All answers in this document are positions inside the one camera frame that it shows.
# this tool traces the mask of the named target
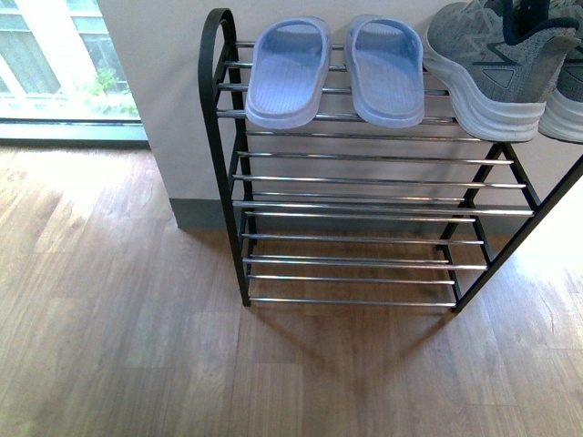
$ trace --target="gray baseboard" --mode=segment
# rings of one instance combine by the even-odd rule
[[[170,205],[176,221],[181,229],[225,229],[225,219],[219,200],[201,198],[171,198]],[[493,206],[496,209],[508,206]],[[482,217],[482,223],[487,233],[513,235],[524,223],[524,218],[512,217]],[[260,230],[322,230],[351,232],[418,232],[438,233],[445,225],[443,223],[407,223],[402,221],[365,221],[365,220],[334,220],[312,219],[299,221],[295,219],[261,218],[257,222]],[[470,225],[464,225],[460,231],[471,232]]]
[[[139,121],[0,120],[0,146],[149,149]]]

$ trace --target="glass window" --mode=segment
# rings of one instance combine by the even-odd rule
[[[97,0],[66,0],[66,5],[71,11],[99,11]]]
[[[2,78],[0,78],[0,93],[9,93],[10,90],[8,89],[8,86],[6,86],[6,84],[4,83],[4,80],[2,80]]]
[[[25,6],[0,0],[0,118],[139,119],[97,0]]]
[[[0,9],[18,9],[14,0],[0,0]]]
[[[0,56],[26,93],[55,94],[60,85],[21,15],[0,15]]]

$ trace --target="white wall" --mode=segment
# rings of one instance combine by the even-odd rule
[[[158,162],[167,191],[171,198],[218,198],[210,153],[202,114],[199,108],[197,84],[197,60],[199,39],[207,13],[213,7],[229,7],[236,20],[240,40],[254,40],[267,25],[294,15],[317,15],[325,19],[332,29],[332,41],[341,43],[350,20],[360,14],[379,14],[404,20],[422,32],[430,17],[449,0],[336,0],[274,2],[267,0],[223,1],[210,0],[99,0],[107,27],[125,69],[139,113],[144,122],[149,142]],[[336,103],[330,105],[337,109]],[[350,105],[343,102],[338,105]],[[442,113],[438,108],[428,111]],[[353,145],[338,146],[346,151]],[[377,146],[367,146],[378,151]],[[414,153],[424,154],[426,147],[411,143],[396,144],[387,150],[407,147]],[[439,150],[448,154],[480,156],[486,146],[460,146],[449,144]],[[581,147],[559,144],[537,137],[527,145],[517,146],[524,158],[527,170],[537,181],[537,189],[546,195],[560,176],[574,162]],[[289,174],[290,163],[285,170],[274,167],[275,163],[262,163],[272,174]],[[452,169],[446,176],[461,178]],[[367,166],[347,168],[347,173],[394,178],[382,169]],[[430,179],[434,174],[425,167],[420,178]],[[441,168],[434,169],[435,174]],[[498,179],[510,181],[505,175]],[[484,202],[494,204],[513,203],[516,198],[487,195]]]

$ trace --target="metal bar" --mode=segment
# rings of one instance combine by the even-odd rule
[[[448,187],[448,188],[499,188],[522,189],[524,184],[485,182],[443,182],[434,180],[366,179],[366,178],[296,178],[288,176],[245,176],[235,175],[236,180],[256,180],[263,182],[311,182],[324,184],[384,185],[394,187]]]
[[[256,212],[245,211],[245,214],[255,217],[281,217],[289,219],[339,219],[339,220],[380,220],[380,221],[414,221],[433,223],[474,223],[475,218],[455,217],[407,217],[407,216],[365,216],[361,214],[307,214],[295,212]]]
[[[239,54],[237,50],[234,50],[232,59],[239,60]],[[240,84],[240,70],[237,69],[230,69],[229,70],[229,78],[232,84]],[[231,93],[231,99],[233,104],[233,109],[237,110],[244,110],[245,106],[243,104],[243,93],[240,91]],[[237,153],[240,152],[248,152],[249,151],[249,144],[247,142],[247,136],[245,132],[247,132],[247,121],[243,119],[236,119],[235,120],[235,127],[237,129],[237,136],[235,137],[235,144],[233,148],[233,153],[231,158],[235,158]],[[251,162],[248,158],[241,158],[240,159],[240,170],[243,175],[250,175],[251,174]],[[245,192],[245,199],[246,200],[253,200],[253,185],[250,181],[243,182],[243,190]],[[249,218],[249,226],[253,231],[257,231],[257,225],[255,224],[255,218]]]
[[[379,263],[391,262],[394,264],[448,264],[447,259],[381,259],[381,258],[351,258],[351,257],[308,257],[305,255],[253,255],[253,259],[278,259],[278,260],[298,260],[298,261],[346,261],[358,263]]]
[[[454,303],[441,302],[383,302],[381,300],[327,300],[327,299],[288,299],[288,298],[250,298],[254,302],[285,302],[285,303],[331,303],[336,305],[381,305],[387,307],[437,307],[454,308]]]
[[[384,201],[408,201],[408,202],[440,202],[459,203],[464,198],[429,198],[420,196],[410,197],[385,197],[366,194],[336,194],[336,193],[290,193],[272,191],[254,191],[253,196],[288,197],[288,198],[358,198],[360,200],[384,200]]]
[[[225,66],[228,68],[238,68],[238,69],[248,70],[248,69],[253,68],[253,63],[247,62],[247,61],[229,61],[229,62],[225,63]],[[345,64],[329,65],[328,71],[345,72],[346,65]]]
[[[242,236],[242,233],[245,231],[245,225],[247,224],[247,215],[243,213],[243,211],[241,212],[241,220],[240,220],[240,229],[241,229],[241,238],[244,239],[244,237]],[[253,227],[255,226],[255,218],[250,218],[253,219]],[[253,249],[255,249],[255,244],[257,244],[257,240],[256,239],[249,239],[247,242],[248,246],[247,246],[247,258],[251,258],[253,256]],[[249,282],[251,280],[251,273],[253,270],[253,265],[252,264],[246,264],[245,265],[245,279],[247,280],[247,287],[249,287]]]
[[[230,163],[228,170],[229,192],[231,196],[233,194],[233,189],[235,188],[235,178],[233,176],[237,174],[237,168],[239,167],[239,155],[237,153],[239,147],[240,147],[240,135],[236,135],[233,144],[233,149],[230,154]]]
[[[243,263],[254,264],[283,264],[283,265],[307,265],[307,266],[329,266],[329,267],[366,267],[372,269],[429,269],[429,270],[487,270],[487,266],[462,265],[462,264],[440,264],[436,262],[359,262],[352,260],[317,260],[317,259],[265,259],[265,258],[245,258]]]
[[[225,168],[225,158],[222,150],[219,120],[217,119],[216,98],[218,94],[216,74],[213,73],[214,47],[217,29],[222,27],[224,45],[231,47],[233,58],[236,58],[235,41],[237,40],[235,22],[229,9],[213,9],[207,16],[202,29],[199,50],[199,97],[210,145],[210,155],[219,188],[220,202],[223,216],[229,235],[230,252],[237,281],[239,283],[240,296],[243,305],[250,306],[249,287],[245,276],[245,268],[241,259],[241,247],[239,245],[239,231],[237,221],[230,199],[229,177]]]
[[[459,159],[459,158],[415,158],[415,157],[388,157],[381,155],[348,155],[339,153],[293,153],[293,152],[240,152],[245,158],[289,158],[289,159],[331,159],[340,161],[381,161],[381,162],[410,162],[416,164],[463,164],[509,166],[511,160],[502,159]]]
[[[249,90],[249,85],[243,85],[240,83],[236,84],[219,84],[219,89],[226,92],[247,92]],[[340,95],[349,96],[353,93],[349,86],[325,86],[322,88],[323,94],[330,95]],[[446,89],[426,89],[424,91],[426,97],[449,97],[449,91]]]
[[[475,208],[476,204],[474,203],[473,200],[468,200],[467,206],[469,208]],[[484,255],[484,260],[486,261],[486,265],[489,266],[492,263],[492,260],[494,259],[494,256],[495,256],[494,251],[492,250],[492,247],[490,246],[490,242],[488,241],[488,237],[486,235],[486,230],[484,229],[484,226],[482,225],[482,220],[478,216],[473,216],[473,218],[476,219],[476,221],[473,224],[474,232],[476,233],[476,236],[479,239],[484,241],[484,245],[480,249],[482,250],[482,255]]]
[[[308,277],[308,276],[276,276],[276,275],[250,275],[251,279],[263,280],[307,280],[314,282],[354,282],[370,284],[408,284],[408,285],[453,285],[451,280],[409,280],[409,279],[377,279],[377,278],[333,278],[333,277]]]
[[[217,109],[218,118],[246,118],[245,111],[237,109]],[[315,121],[343,121],[365,123],[358,114],[332,114],[319,112],[314,117]],[[457,125],[455,117],[425,117],[421,125]]]
[[[347,204],[347,203],[280,203],[280,202],[260,202],[260,201],[240,201],[234,200],[233,206],[241,208],[290,208],[290,209],[335,209],[343,211],[368,211],[368,212],[395,212],[412,214],[458,214],[465,216],[513,216],[530,217],[531,210],[521,209],[473,209],[473,208],[415,208],[415,207],[395,207],[377,206],[371,204]]]
[[[225,80],[225,77],[227,76],[227,71],[230,71],[226,67],[226,63],[228,61],[228,58],[233,55],[232,52],[233,52],[232,46],[225,44],[221,49],[219,59],[217,60],[217,67],[212,76],[213,93],[215,94],[214,101],[215,106],[219,103],[220,99],[220,88],[218,87],[218,84]]]
[[[465,293],[455,308],[455,312],[461,311],[465,305],[477,294],[482,287],[492,278],[492,276],[502,267],[508,258],[516,249],[527,239],[530,233],[535,230],[538,224],[547,216],[547,214],[556,206],[556,204],[568,193],[568,191],[583,176],[583,155],[571,167],[567,174],[555,185],[550,194],[541,203],[537,214],[529,218],[518,232],[508,241],[504,248],[498,253],[488,271],[480,275],[470,289]]]
[[[512,159],[514,161],[513,165],[510,166],[510,169],[512,170],[512,173],[514,174],[517,182],[526,185],[522,189],[522,194],[527,200],[528,205],[533,211],[538,210],[538,207],[540,206],[540,197],[530,182],[530,178],[528,177],[526,171],[522,167],[522,163],[520,162],[520,159],[518,159],[517,153],[512,148],[510,143],[504,143],[502,145],[502,152],[506,158]]]
[[[239,48],[254,48],[255,47],[255,41],[237,41],[235,44]],[[344,50],[344,45],[332,44],[332,50]]]
[[[382,237],[344,237],[321,235],[277,235],[243,234],[245,239],[275,239],[281,241],[320,241],[332,243],[379,243],[379,244],[425,244],[425,245],[481,245],[483,241],[464,239],[392,239]]]
[[[502,147],[500,146],[500,144],[495,143],[492,145],[492,147],[488,151],[488,153],[486,155],[486,159],[487,160],[498,159],[500,157],[501,153],[502,153]],[[484,181],[486,180],[486,178],[488,177],[488,175],[490,174],[490,172],[492,171],[492,168],[493,167],[490,165],[480,166],[480,168],[476,172],[476,175],[474,176],[474,179],[472,179],[472,183],[483,184]],[[474,200],[474,198],[476,198],[476,195],[479,192],[479,189],[477,189],[477,188],[479,188],[479,187],[470,187],[465,192],[464,200],[462,202],[460,202],[458,205],[459,208],[465,207],[466,202],[468,200],[472,201],[472,200]],[[441,235],[441,239],[452,238],[452,235],[454,235],[454,232],[456,229],[457,229],[457,225],[455,223],[448,224],[445,227],[444,232]]]
[[[440,246],[440,250],[444,252],[445,259],[451,264],[454,264],[454,259],[452,258],[452,252],[449,250],[447,246]],[[457,273],[455,270],[448,270],[447,274],[449,275],[449,279],[452,281],[452,291],[454,292],[455,302],[459,302],[462,299],[462,289],[459,286],[459,280],[457,280]]]
[[[420,142],[463,142],[463,143],[483,143],[484,140],[474,137],[428,137],[428,136],[406,136],[406,135],[371,135],[371,134],[351,134],[345,132],[325,133],[325,132],[272,132],[272,131],[247,131],[249,137],[310,137],[328,139],[371,139],[388,141],[420,141]]]
[[[239,225],[239,247],[243,249],[243,243],[245,242],[245,227],[247,226],[248,216],[245,214],[245,211],[240,212],[240,225]]]

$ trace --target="shoe rack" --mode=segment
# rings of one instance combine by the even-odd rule
[[[215,59],[216,36],[221,28],[223,44],[220,47],[218,59]],[[411,305],[449,308],[454,312],[461,311],[464,306],[480,291],[496,271],[505,263],[510,255],[525,240],[530,232],[540,223],[547,213],[560,201],[568,190],[583,175],[583,157],[580,157],[570,171],[559,181],[550,194],[541,200],[524,170],[517,154],[510,143],[490,144],[478,141],[475,138],[450,137],[447,135],[435,135],[444,127],[457,124],[454,117],[426,117],[422,125],[435,127],[431,135],[408,137],[402,132],[406,130],[391,130],[379,128],[378,133],[343,132],[336,133],[334,129],[322,129],[322,131],[265,131],[248,128],[245,119],[244,93],[247,85],[241,81],[241,71],[252,67],[251,63],[240,61],[241,50],[252,50],[252,42],[237,40],[235,23],[229,9],[214,9],[210,12],[203,28],[200,54],[199,54],[199,94],[202,105],[207,136],[210,144],[212,163],[217,179],[220,200],[224,218],[229,234],[230,249],[240,288],[242,303],[245,306],[252,302],[278,301],[300,303],[337,303],[337,304],[373,304],[373,305]],[[342,50],[341,46],[333,46],[333,50]],[[331,65],[330,71],[345,74],[343,65]],[[220,107],[221,95],[230,94],[232,108]],[[325,88],[322,100],[329,95],[350,95],[349,87]],[[446,90],[425,90],[426,98],[448,98]],[[232,146],[223,144],[224,124],[234,122],[234,141]],[[327,122],[333,122],[336,127],[340,124],[354,126],[363,121],[356,114],[346,113],[318,113],[318,123],[312,125],[322,126]],[[272,150],[250,151],[250,138],[271,138],[274,147]],[[314,147],[311,153],[285,151],[281,147],[275,147],[282,138],[301,137],[303,142],[330,141],[346,138],[358,141],[388,142],[393,140],[412,140],[417,143],[425,143],[435,150],[435,143],[473,142],[484,150],[483,159],[450,158],[444,156],[436,158],[431,156],[423,158],[407,156],[406,149],[398,156],[386,154],[337,154],[322,153]],[[435,166],[473,166],[475,172],[472,178],[466,182],[451,182],[449,180],[401,180],[384,178],[327,178],[320,175],[295,177],[293,175],[273,176],[256,174],[251,171],[256,168],[254,162],[259,159],[278,160],[306,160],[306,162],[325,161],[351,162],[358,166],[363,162],[377,162],[383,166],[398,166],[403,170],[404,166],[431,164]],[[488,181],[488,176],[493,168],[506,167],[513,175],[516,183],[496,183]],[[261,190],[261,184],[269,182],[278,187],[275,191]],[[310,189],[298,190],[298,182],[308,183]],[[321,187],[340,187],[331,194],[330,191],[321,191]],[[453,198],[419,198],[415,196],[383,197],[378,195],[362,196],[355,198],[346,194],[345,188],[350,186],[375,186],[381,188],[398,187],[405,188],[452,188],[465,192],[463,196]],[[488,191],[515,190],[524,197],[527,208],[494,209],[480,208],[475,204],[478,193]],[[499,251],[494,251],[484,226],[484,217],[493,216],[519,216],[524,219],[520,229],[510,238],[507,244]],[[434,234],[427,237],[419,234],[414,238],[388,238],[386,236],[371,236],[370,234],[355,233],[346,235],[328,233],[306,233],[299,230],[286,230],[283,232],[261,229],[262,220],[270,219],[271,224],[278,222],[283,225],[293,221],[301,224],[310,220],[324,220],[326,223],[342,222],[343,220],[358,221],[361,223],[379,222],[403,222],[403,223],[429,223],[432,226],[439,225],[441,235],[436,238]],[[457,239],[455,237],[461,225],[468,226],[475,234],[474,239]],[[262,249],[269,247],[265,242],[274,243],[277,253],[264,253]],[[291,243],[294,250],[290,253],[281,253]],[[351,247],[349,257],[339,256],[313,256],[310,253],[301,253],[302,244],[312,247],[314,244],[339,244],[343,248]],[[431,247],[432,256],[427,259],[402,259],[367,257],[366,245],[391,246],[391,247]],[[456,263],[455,256],[460,249],[477,249],[483,262],[472,264]],[[289,267],[312,269],[312,276],[300,274],[294,276],[289,273],[281,273],[281,269]],[[363,277],[358,273],[354,276],[350,272],[379,271],[388,272],[387,275],[373,274]],[[327,275],[327,269],[335,269],[341,273]],[[471,283],[464,287],[459,280],[460,272],[465,274],[473,272]],[[424,278],[424,273],[429,273],[429,279]],[[373,284],[374,287],[435,287],[436,290],[446,289],[446,296],[441,300],[419,299],[407,300],[369,300],[369,299],[324,299],[309,296],[306,291],[300,297],[282,296],[279,292],[271,296],[269,286],[260,287],[261,295],[255,295],[251,284],[254,281],[264,283],[300,281],[310,282],[310,287],[318,283],[343,283],[343,287],[360,288],[363,284]]]

